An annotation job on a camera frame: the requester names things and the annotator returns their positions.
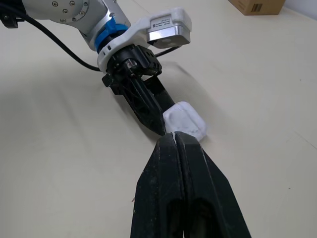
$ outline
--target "label sticker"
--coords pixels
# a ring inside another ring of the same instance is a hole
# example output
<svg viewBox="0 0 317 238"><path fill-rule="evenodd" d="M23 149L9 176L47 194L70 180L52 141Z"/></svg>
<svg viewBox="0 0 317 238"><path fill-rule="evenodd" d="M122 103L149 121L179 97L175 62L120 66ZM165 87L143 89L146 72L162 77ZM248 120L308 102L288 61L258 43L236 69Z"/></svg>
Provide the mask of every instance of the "label sticker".
<svg viewBox="0 0 317 238"><path fill-rule="evenodd" d="M160 30L172 26L171 16L164 16L151 21L151 30Z"/></svg>

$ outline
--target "cardboard box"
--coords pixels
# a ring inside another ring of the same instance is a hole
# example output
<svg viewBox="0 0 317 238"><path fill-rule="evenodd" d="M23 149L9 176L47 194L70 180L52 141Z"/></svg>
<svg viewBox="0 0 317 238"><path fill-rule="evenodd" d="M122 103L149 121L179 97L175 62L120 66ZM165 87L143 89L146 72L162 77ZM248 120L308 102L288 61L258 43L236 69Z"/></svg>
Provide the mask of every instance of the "cardboard box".
<svg viewBox="0 0 317 238"><path fill-rule="evenodd" d="M285 0L229 0L244 15L278 15Z"/></svg>

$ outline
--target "white table surface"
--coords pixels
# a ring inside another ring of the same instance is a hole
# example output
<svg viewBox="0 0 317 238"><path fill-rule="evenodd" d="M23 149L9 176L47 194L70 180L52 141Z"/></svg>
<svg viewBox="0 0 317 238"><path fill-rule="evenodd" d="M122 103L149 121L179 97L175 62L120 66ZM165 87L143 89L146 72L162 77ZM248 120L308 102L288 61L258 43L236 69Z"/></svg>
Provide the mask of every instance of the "white table surface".
<svg viewBox="0 0 317 238"><path fill-rule="evenodd" d="M225 0L119 0L131 22L183 6L192 43L160 58L171 96L209 126L254 238L317 234L317 22L243 16ZM77 30L43 23L96 65ZM27 23L0 25L0 237L130 236L136 182L157 136Z"/></svg>

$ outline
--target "wall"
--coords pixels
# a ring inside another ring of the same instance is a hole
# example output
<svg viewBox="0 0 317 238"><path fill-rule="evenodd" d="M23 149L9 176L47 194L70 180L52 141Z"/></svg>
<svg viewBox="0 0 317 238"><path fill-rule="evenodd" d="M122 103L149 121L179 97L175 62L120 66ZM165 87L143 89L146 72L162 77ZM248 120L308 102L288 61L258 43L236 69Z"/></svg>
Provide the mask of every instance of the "wall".
<svg viewBox="0 0 317 238"><path fill-rule="evenodd" d="M286 0L285 6L317 20L316 0Z"/></svg>

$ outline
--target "black cable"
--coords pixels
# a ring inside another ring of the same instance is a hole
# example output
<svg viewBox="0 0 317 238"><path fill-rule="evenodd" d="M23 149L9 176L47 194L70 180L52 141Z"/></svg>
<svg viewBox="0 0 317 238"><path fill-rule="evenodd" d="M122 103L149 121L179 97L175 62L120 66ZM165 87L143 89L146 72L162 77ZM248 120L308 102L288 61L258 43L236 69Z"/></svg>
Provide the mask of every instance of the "black cable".
<svg viewBox="0 0 317 238"><path fill-rule="evenodd" d="M178 48L180 48L180 46L169 48L168 50L162 51L162 52L156 54L155 56L156 56L156 58L157 58L157 57L166 55L166 54L168 54L168 53L170 53L170 52L172 52L172 51L174 51L174 50L176 50L176 49L178 49Z"/></svg>
<svg viewBox="0 0 317 238"><path fill-rule="evenodd" d="M100 72L100 69L98 67L92 66L86 62L84 62L82 59L80 59L73 51L71 51L62 41L60 41L59 38L57 38L49 29L47 29L45 26L43 26L40 22L34 20L33 18L29 17L28 15L20 12L19 10L4 4L0 3L0 8L5 9L6 11L17 15L21 19L29 22L36 28L38 28L40 31L42 31L45 35L50 37L56 44L58 44L66 53L68 53L74 60L76 60L78 63L80 63L82 66L91 69L93 71L98 71Z"/></svg>

